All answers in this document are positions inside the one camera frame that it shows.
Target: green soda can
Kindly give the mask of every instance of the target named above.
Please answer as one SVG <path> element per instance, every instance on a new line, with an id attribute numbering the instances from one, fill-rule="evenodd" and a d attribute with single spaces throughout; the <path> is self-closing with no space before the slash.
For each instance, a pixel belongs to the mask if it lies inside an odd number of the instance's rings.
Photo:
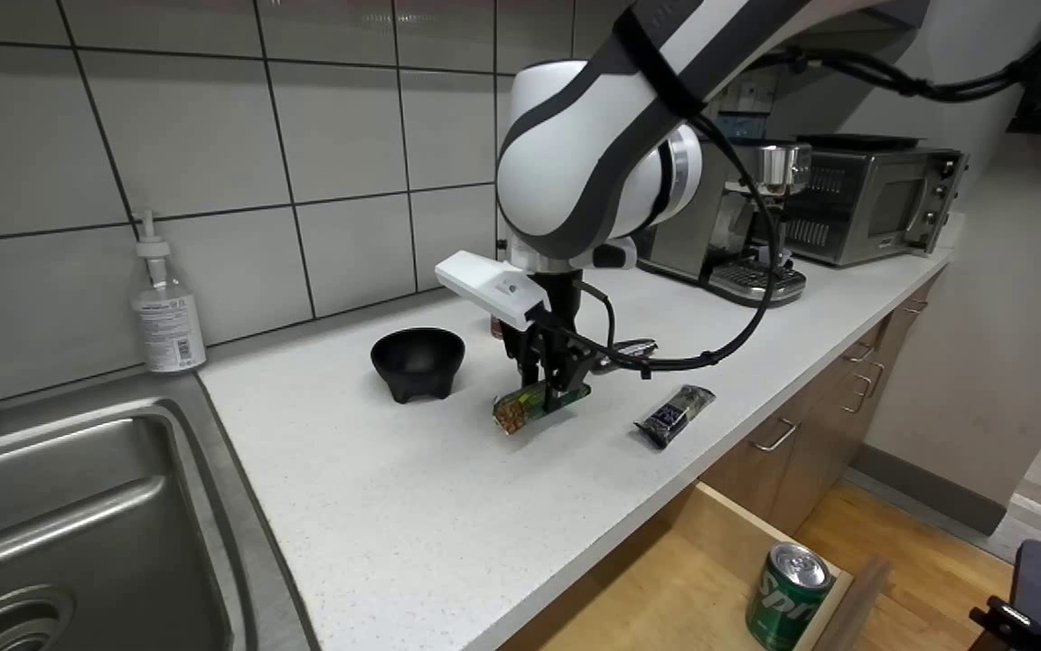
<path id="1" fill-rule="evenodd" d="M 747 633 L 770 651 L 797 647 L 831 585 L 836 577 L 806 547 L 770 547 L 758 585 L 745 613 Z"/>

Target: sink basin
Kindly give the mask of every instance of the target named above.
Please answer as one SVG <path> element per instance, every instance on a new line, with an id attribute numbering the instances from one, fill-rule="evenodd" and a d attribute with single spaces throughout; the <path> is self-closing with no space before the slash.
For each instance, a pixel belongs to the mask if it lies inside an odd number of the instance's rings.
<path id="1" fill-rule="evenodd" d="M 309 651 L 200 381 L 0 409 L 0 651 Z"/>

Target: cabinet door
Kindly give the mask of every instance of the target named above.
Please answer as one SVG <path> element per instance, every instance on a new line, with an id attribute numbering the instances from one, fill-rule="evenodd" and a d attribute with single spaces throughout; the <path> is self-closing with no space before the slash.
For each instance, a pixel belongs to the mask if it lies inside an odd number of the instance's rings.
<path id="1" fill-rule="evenodd" d="M 770 526 L 780 531 L 797 531 L 813 515 L 857 451 L 857 419 L 845 406 L 857 403 L 860 381 L 845 365 L 836 362 L 806 391 L 799 436 L 787 447 L 792 465 L 770 510 Z"/>
<path id="2" fill-rule="evenodd" d="M 792 440 L 799 436 L 797 413 L 799 406 L 784 406 L 778 415 L 758 425 L 739 448 L 729 448 L 721 465 L 706 472 L 706 484 L 721 489 L 745 510 L 770 520 L 787 459 Z"/>
<path id="3" fill-rule="evenodd" d="M 854 427 L 857 427 L 857 440 L 866 436 L 876 409 L 883 403 L 883 386 L 889 381 L 889 371 L 895 362 L 895 354 L 905 351 L 919 314 L 927 313 L 930 301 L 930 287 L 923 287 L 915 298 L 906 298 L 876 334 L 876 354 L 860 365 L 854 365 L 848 373 L 860 381 L 860 395 L 854 406 L 845 406 Z"/>

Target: white countertop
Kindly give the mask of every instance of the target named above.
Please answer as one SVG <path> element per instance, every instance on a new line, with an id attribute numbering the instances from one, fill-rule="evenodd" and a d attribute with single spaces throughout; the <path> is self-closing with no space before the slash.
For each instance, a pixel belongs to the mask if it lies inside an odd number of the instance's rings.
<path id="1" fill-rule="evenodd" d="M 721 371 L 598 377 L 594 400 L 517 437 L 493 419 L 517 371 L 489 314 L 452 298 L 236 349 L 203 381 L 323 647 L 494 647 L 941 268 L 941 256 L 801 263 L 806 298 L 770 313 Z M 590 283 L 612 292 L 619 339 L 657 338 L 663 354 L 721 349 L 747 318 L 644 273 L 590 273 Z M 447 403 L 395 406 L 372 373 L 370 349 L 407 325 L 465 339 Z M 583 330 L 600 338 L 600 325 L 586 301 Z M 653 451 L 633 419 L 678 383 L 706 383 L 716 403 Z"/>

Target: black cable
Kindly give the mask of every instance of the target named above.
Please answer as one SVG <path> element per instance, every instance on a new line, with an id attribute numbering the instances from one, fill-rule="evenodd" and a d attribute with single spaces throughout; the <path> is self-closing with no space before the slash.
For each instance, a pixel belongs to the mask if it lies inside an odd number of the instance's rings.
<path id="1" fill-rule="evenodd" d="M 598 287 L 590 287 L 583 278 L 580 278 L 580 290 L 590 292 L 605 308 L 605 318 L 607 318 L 605 349 L 616 351 L 616 343 L 619 343 L 619 313 L 616 313 L 616 305 L 607 301 L 607 292 L 600 292 Z"/>
<path id="2" fill-rule="evenodd" d="M 700 131 L 729 162 L 735 170 L 740 175 L 740 184 L 747 187 L 747 201 L 754 202 L 758 219 L 764 219 L 764 228 L 766 228 L 766 249 L 770 249 L 770 261 L 766 261 L 766 287 L 764 287 L 764 301 L 758 308 L 753 313 L 753 318 L 745 321 L 745 330 L 727 339 L 724 349 L 716 351 L 700 351 L 700 354 L 692 354 L 692 359 L 652 359 L 652 354 L 625 354 L 616 339 L 607 343 L 598 343 L 574 330 L 569 330 L 564 321 L 556 321 L 553 314 L 539 314 L 539 325 L 545 330 L 562 330 L 562 338 L 574 339 L 580 349 L 586 349 L 590 354 L 598 359 L 607 359 L 607 365 L 616 371 L 637 371 L 639 377 L 652 377 L 652 373 L 692 373 L 692 371 L 706 371 L 706 365 L 721 365 L 724 359 L 729 359 L 739 349 L 745 349 L 745 339 L 764 325 L 770 305 L 775 305 L 775 290 L 778 290 L 778 273 L 780 273 L 780 252 L 778 252 L 778 220 L 758 191 L 758 184 L 753 181 L 747 167 L 740 162 L 740 155 L 735 151 L 735 146 L 727 143 L 727 134 L 710 119 L 710 115 L 695 115 L 692 119 L 695 131 Z M 616 308 L 612 301 L 598 290 L 598 287 L 586 287 L 583 290 L 590 298 L 598 298 L 607 314 L 612 314 L 612 325 L 616 325 Z"/>
<path id="3" fill-rule="evenodd" d="M 963 85 L 930 85 L 930 81 L 919 81 L 919 78 L 906 78 L 905 70 L 895 64 L 886 64 L 872 56 L 860 56 L 860 50 L 801 50 L 801 46 L 787 46 L 780 56 L 766 56 L 758 57 L 753 70 L 758 64 L 787 64 L 792 74 L 806 74 L 806 70 L 831 70 L 831 74 L 844 74 L 844 78 L 854 78 L 854 81 L 863 81 L 872 86 L 886 86 L 886 91 L 895 91 L 895 94 L 906 94 L 906 98 L 930 98 L 930 102 L 981 102 L 981 98 L 991 98 L 1011 85 L 1021 85 L 1034 61 L 1041 57 L 1041 40 L 1011 64 L 991 74 L 991 78 L 981 78 L 981 81 L 963 81 Z M 556 321 L 553 314 L 539 314 L 539 325 L 545 330 L 562 330 L 562 338 L 574 339 L 580 349 L 594 351 L 598 359 L 607 359 L 612 371 L 639 371 L 639 377 L 652 377 L 652 373 L 687 373 L 687 371 L 706 371 L 706 365 L 721 365 L 724 359 L 729 359 L 739 349 L 747 343 L 747 338 L 764 325 L 766 313 L 770 313 L 770 301 L 775 301 L 775 290 L 778 290 L 778 275 L 780 275 L 780 252 L 778 252 L 778 220 L 758 191 L 758 184 L 753 181 L 753 175 L 745 170 L 740 155 L 735 151 L 735 146 L 727 143 L 727 134 L 700 111 L 678 111 L 678 115 L 692 115 L 687 122 L 695 131 L 700 131 L 729 162 L 735 170 L 740 175 L 740 184 L 747 187 L 747 201 L 754 202 L 758 219 L 764 219 L 764 228 L 766 228 L 766 248 L 770 248 L 770 261 L 766 261 L 766 290 L 764 290 L 764 301 L 754 308 L 754 314 L 745 321 L 745 330 L 727 339 L 724 349 L 716 351 L 700 351 L 695 359 L 652 359 L 652 354 L 625 354 L 619 343 L 616 343 L 616 305 L 598 290 L 598 287 L 586 287 L 583 290 L 590 298 L 598 298 L 607 313 L 607 343 L 598 343 L 590 338 L 580 338 L 574 330 L 569 330 L 564 321 Z"/>
<path id="4" fill-rule="evenodd" d="M 633 359 L 652 359 L 657 351 L 657 339 L 619 339 L 612 351 L 633 354 Z M 594 362 L 594 377 L 616 373 L 619 365 L 612 365 L 607 359 Z"/>
<path id="5" fill-rule="evenodd" d="M 963 102 L 981 102 L 991 94 L 1010 91 L 1011 85 L 1024 85 L 1041 61 L 1041 40 L 1015 61 L 1000 64 L 991 78 L 977 78 L 977 81 L 963 81 L 963 85 L 934 85 L 934 81 L 919 81 L 906 78 L 905 70 L 860 56 L 860 50 L 836 50 L 836 46 L 787 46 L 778 56 L 764 56 L 753 70 L 764 64 L 787 64 L 797 78 L 806 70 L 831 70 L 854 81 L 863 81 L 872 86 L 886 86 L 895 91 L 905 98 L 930 98 L 930 102 L 944 102 L 944 104 L 963 104 Z"/>

